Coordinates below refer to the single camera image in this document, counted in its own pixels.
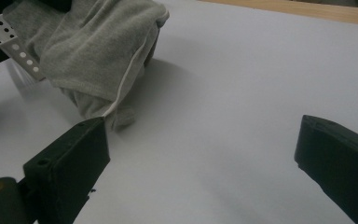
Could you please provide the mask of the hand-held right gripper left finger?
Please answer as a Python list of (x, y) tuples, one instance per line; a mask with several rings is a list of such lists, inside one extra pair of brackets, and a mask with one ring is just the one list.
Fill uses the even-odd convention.
[(84, 120), (23, 165), (39, 224), (73, 224), (110, 162), (103, 118)]

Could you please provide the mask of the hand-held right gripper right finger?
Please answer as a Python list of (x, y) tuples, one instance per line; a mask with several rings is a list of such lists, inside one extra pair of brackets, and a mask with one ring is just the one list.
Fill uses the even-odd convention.
[(331, 120), (305, 115), (295, 161), (358, 224), (358, 133)]

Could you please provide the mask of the grey cloth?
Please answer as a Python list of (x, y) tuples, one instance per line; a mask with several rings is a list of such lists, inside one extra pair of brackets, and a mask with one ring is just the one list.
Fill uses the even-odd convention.
[(123, 100), (154, 54), (168, 9), (154, 0), (73, 0), (60, 12), (40, 0), (3, 11), (39, 71), (84, 119), (112, 127), (134, 122)]

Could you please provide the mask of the wooden table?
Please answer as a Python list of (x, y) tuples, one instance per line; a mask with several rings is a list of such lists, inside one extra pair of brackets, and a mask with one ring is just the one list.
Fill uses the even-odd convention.
[(291, 0), (200, 0), (216, 4), (275, 11), (317, 19), (358, 24), (358, 7), (315, 4)]

